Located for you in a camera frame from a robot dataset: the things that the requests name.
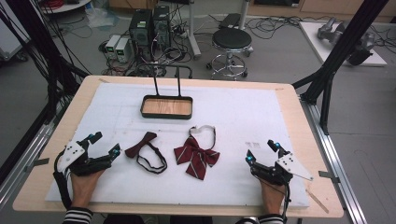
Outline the dark maroon bow tie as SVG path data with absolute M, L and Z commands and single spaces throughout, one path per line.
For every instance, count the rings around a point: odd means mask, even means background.
M 151 140 L 156 137 L 156 133 L 146 132 L 144 137 L 137 144 L 125 150 L 125 155 L 130 159 L 136 159 L 137 163 L 149 173 L 159 175 L 167 169 L 167 161 L 161 151 L 151 144 Z M 152 166 L 148 159 L 140 155 L 140 150 L 143 147 L 149 147 L 154 151 L 155 155 L 161 162 L 159 167 Z

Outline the grey metal clip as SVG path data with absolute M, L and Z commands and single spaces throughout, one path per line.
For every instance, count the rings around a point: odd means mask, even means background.
M 50 158 L 40 159 L 40 160 L 33 161 L 30 165 L 25 166 L 24 172 L 25 172 L 25 173 L 31 173 L 32 170 L 33 170 L 36 166 L 48 164 L 49 161 L 50 161 Z
M 320 177 L 329 178 L 334 184 L 337 184 L 337 183 L 340 182 L 340 178 L 335 176 L 335 175 L 333 175 L 330 172 L 319 171 L 318 175 Z

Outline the black round stool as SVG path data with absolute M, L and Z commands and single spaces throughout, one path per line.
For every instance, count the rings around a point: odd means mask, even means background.
M 247 77 L 248 68 L 245 61 L 238 53 L 245 52 L 249 55 L 251 47 L 251 36 L 240 29 L 222 28 L 212 35 L 212 46 L 221 51 L 209 63 L 206 68 L 212 71 L 211 78 L 216 75 L 232 77 Z

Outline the black computer tower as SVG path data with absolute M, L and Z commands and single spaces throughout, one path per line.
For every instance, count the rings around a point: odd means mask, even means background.
M 156 6 L 153 11 L 154 42 L 155 49 L 167 49 L 171 47 L 170 36 L 170 7 Z
M 129 33 L 133 43 L 134 52 L 148 56 L 152 60 L 151 44 L 153 40 L 153 21 L 150 9 L 139 8 L 132 17 Z

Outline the white cabinet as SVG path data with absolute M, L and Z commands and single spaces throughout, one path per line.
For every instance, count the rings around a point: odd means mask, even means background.
M 10 18 L 12 27 L 16 30 L 17 34 L 25 43 L 28 43 L 30 36 L 25 32 L 21 23 L 13 15 Z M 0 19 L 0 61 L 9 61 L 21 48 L 21 42 Z

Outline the desk with grey legs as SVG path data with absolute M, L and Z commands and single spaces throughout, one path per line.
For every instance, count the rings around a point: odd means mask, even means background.
M 240 19 L 238 24 L 238 29 L 244 30 L 246 18 L 248 14 L 248 6 L 251 0 L 242 0 L 242 8 L 240 12 Z M 194 60 L 199 59 L 202 53 L 199 49 L 197 40 L 194 36 L 194 0 L 188 0 L 189 2 L 189 28 L 187 30 L 187 37 L 191 45 L 192 58 Z

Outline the thin wooden stick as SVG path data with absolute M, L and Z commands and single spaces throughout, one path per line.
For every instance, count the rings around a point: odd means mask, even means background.
M 329 209 L 324 205 L 324 203 L 321 202 L 321 200 L 314 194 L 312 193 L 309 189 L 305 190 L 306 193 L 310 196 L 310 198 L 326 213 L 329 214 Z

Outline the person's right hand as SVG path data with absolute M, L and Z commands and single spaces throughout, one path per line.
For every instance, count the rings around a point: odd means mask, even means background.
M 281 204 L 285 197 L 285 187 L 272 185 L 261 180 L 262 188 L 262 208 L 265 215 L 280 214 Z

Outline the black metal frame post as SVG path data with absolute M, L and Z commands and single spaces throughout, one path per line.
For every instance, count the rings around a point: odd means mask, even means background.
M 85 78 L 90 75 L 88 70 L 82 70 L 72 61 L 67 61 L 59 51 L 36 0 L 5 0 L 5 2 L 20 25 L 2 9 L 2 3 L 0 3 L 0 20 L 14 34 L 22 48 L 33 59 L 40 75 L 47 81 L 49 99 L 5 163 L 0 166 L 0 185 L 10 177 L 12 169 L 39 128 L 56 116 L 56 105 L 63 98 L 77 93 L 80 87 L 78 77 Z
M 374 22 L 376 17 L 389 0 L 363 0 L 354 17 L 340 40 L 335 44 L 330 55 L 323 65 L 312 75 L 302 78 L 292 84 L 298 89 L 309 84 L 307 91 L 301 94 L 301 99 L 309 105 L 315 105 L 318 97 L 322 96 L 322 105 L 319 117 L 319 127 L 328 135 L 328 117 L 332 94 L 333 78 L 347 56 L 352 52 L 358 41 Z

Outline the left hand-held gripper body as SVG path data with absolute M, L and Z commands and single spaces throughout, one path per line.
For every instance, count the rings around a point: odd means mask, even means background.
M 96 159 L 88 157 L 88 147 L 92 144 L 92 140 L 69 142 L 60 160 L 55 162 L 55 170 L 63 173 L 69 169 L 75 175 L 84 176 L 109 168 L 112 163 L 110 155 Z

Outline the flat black device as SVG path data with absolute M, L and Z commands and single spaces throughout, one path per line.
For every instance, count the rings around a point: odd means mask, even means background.
M 228 14 L 219 24 L 219 28 L 234 28 L 238 29 L 241 15 L 239 13 Z

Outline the round white table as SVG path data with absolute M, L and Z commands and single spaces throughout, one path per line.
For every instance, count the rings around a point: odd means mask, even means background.
M 63 4 L 60 7 L 41 7 L 40 9 L 45 14 L 61 13 L 61 12 L 67 12 L 77 8 L 85 7 L 91 2 L 92 0 L 78 0 L 77 4 Z

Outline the aluminium rail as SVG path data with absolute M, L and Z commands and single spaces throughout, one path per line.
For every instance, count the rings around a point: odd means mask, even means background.
M 46 104 L 0 166 L 0 211 L 24 182 L 24 178 L 30 174 L 24 172 L 25 166 L 40 160 L 39 155 L 53 135 L 71 100 L 71 97 L 63 97 L 55 105 L 55 114 L 52 117 L 49 112 L 50 105 Z
M 330 172 L 330 177 L 335 186 L 335 190 L 341 199 L 341 205 L 352 224 L 367 224 L 367 219 L 363 214 L 359 201 L 354 193 L 347 177 L 347 173 L 339 158 L 337 150 L 331 137 L 326 134 L 319 124 L 320 111 L 316 105 L 309 105 L 300 101 L 314 134 L 319 151 Z

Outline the red striped bow tie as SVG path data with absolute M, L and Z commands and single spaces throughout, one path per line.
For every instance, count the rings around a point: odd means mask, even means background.
M 200 133 L 204 129 L 209 129 L 213 132 L 213 144 L 207 149 L 201 148 L 193 136 L 195 133 Z M 191 127 L 189 129 L 189 136 L 184 144 L 174 149 L 177 165 L 187 162 L 189 166 L 186 173 L 199 180 L 204 180 L 206 167 L 213 167 L 219 160 L 220 153 L 213 149 L 216 139 L 217 132 L 214 126 L 203 125 L 201 127 Z

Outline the black rack with wooden tray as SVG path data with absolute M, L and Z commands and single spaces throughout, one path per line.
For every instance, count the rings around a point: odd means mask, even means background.
M 145 95 L 140 106 L 140 113 L 146 119 L 190 119 L 192 117 L 193 99 L 190 96 L 181 95 L 180 69 L 189 70 L 189 78 L 192 78 L 192 70 L 186 65 L 144 63 L 149 68 L 154 80 L 155 94 Z M 158 68 L 174 67 L 177 79 L 177 95 L 160 95 L 157 82 Z

